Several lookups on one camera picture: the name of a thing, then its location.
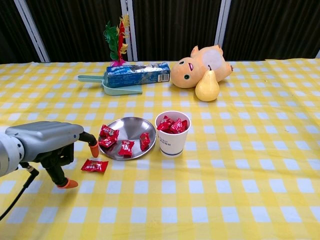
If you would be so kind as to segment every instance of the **pear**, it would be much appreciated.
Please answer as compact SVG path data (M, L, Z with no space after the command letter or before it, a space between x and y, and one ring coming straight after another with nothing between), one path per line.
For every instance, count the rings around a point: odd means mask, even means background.
M203 102L210 102L218 97L219 92L220 88L215 71L206 71L195 87L195 95Z

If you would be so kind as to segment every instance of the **dustpan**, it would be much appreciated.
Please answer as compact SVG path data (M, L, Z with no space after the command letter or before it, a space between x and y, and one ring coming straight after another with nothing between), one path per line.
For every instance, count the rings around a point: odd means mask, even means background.
M104 76L79 75L78 80L80 82L85 82L85 83L102 84L104 92L107 95L111 95L111 96L142 94L142 86L141 85L122 86L122 87L117 87L117 88L108 87L107 72L104 73Z

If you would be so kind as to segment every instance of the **blue box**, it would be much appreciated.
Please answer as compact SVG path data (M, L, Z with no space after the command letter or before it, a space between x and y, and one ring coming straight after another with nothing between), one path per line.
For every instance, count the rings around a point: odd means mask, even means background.
M170 79L170 68L165 62L141 66L108 66L106 72L109 88L168 82Z

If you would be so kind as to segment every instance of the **paper cup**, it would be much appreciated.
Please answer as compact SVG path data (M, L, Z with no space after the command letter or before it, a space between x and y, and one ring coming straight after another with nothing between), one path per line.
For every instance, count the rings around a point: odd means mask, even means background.
M156 135L160 143L160 150L162 154L168 158L175 158L180 156L182 154L182 151L184 150L187 134L191 126L191 121L190 118L182 112L165 111L160 113L155 118L155 128L158 127L161 120L164 119L165 116L168 116L170 119L174 121L176 121L178 118L180 118L181 121L186 120L188 125L186 131L178 134L170 134L156 130Z

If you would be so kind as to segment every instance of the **silver plate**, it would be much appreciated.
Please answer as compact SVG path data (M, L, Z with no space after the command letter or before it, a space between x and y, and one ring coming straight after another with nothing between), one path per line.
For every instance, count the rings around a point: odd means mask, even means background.
M149 121L143 118L124 117L109 123L107 126L113 130L119 130L118 141L114 145L109 148L99 146L100 150L111 159L131 160L139 158L149 152L156 143L155 127ZM141 151L140 149L140 135L142 133L149 133L150 138L149 147L145 151ZM118 155L123 140L134 141L134 145L132 147L132 157L123 157Z

